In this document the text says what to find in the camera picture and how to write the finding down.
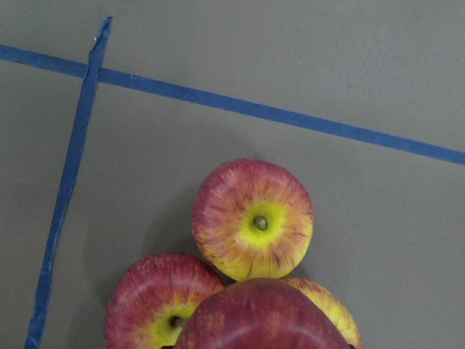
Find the right red yellow apple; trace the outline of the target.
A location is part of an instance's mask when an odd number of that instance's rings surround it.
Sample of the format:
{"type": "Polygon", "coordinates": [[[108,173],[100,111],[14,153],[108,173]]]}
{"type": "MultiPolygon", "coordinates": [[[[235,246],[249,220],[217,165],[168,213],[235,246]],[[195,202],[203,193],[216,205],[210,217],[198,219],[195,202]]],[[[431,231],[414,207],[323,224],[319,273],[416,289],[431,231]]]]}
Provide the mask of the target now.
{"type": "Polygon", "coordinates": [[[331,320],[350,348],[363,349],[358,325],[352,314],[333,293],[308,278],[287,276],[282,280],[308,297],[331,320]]]}

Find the lone red yellow apple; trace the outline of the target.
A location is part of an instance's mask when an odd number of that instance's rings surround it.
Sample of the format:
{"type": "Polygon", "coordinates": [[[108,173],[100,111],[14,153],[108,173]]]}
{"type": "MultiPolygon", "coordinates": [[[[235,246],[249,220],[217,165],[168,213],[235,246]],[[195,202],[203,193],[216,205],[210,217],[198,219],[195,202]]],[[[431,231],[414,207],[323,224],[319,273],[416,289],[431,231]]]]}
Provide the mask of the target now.
{"type": "Polygon", "coordinates": [[[352,348],[306,295],[272,278],[227,286],[207,297],[176,348],[352,348]]]}

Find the back red yellow apple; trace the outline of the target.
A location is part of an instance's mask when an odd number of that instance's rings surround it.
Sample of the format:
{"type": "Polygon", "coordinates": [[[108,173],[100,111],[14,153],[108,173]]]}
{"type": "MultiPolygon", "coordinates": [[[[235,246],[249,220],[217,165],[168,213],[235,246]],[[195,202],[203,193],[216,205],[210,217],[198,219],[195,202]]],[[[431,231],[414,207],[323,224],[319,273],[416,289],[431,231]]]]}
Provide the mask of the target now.
{"type": "Polygon", "coordinates": [[[282,278],[303,260],[313,221],[310,195],[288,170],[234,159],[201,184],[191,232],[201,254],[229,278],[282,278]]]}

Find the front red yellow apple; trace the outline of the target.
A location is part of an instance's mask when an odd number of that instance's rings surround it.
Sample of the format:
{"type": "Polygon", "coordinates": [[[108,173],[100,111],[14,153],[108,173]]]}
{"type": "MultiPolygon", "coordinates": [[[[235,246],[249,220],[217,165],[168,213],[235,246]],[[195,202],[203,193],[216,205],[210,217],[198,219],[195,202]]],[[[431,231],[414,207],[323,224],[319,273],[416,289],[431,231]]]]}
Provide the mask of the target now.
{"type": "Polygon", "coordinates": [[[105,347],[172,346],[200,303],[224,288],[214,270],[191,254],[145,257],[125,271],[110,296],[105,347]]]}

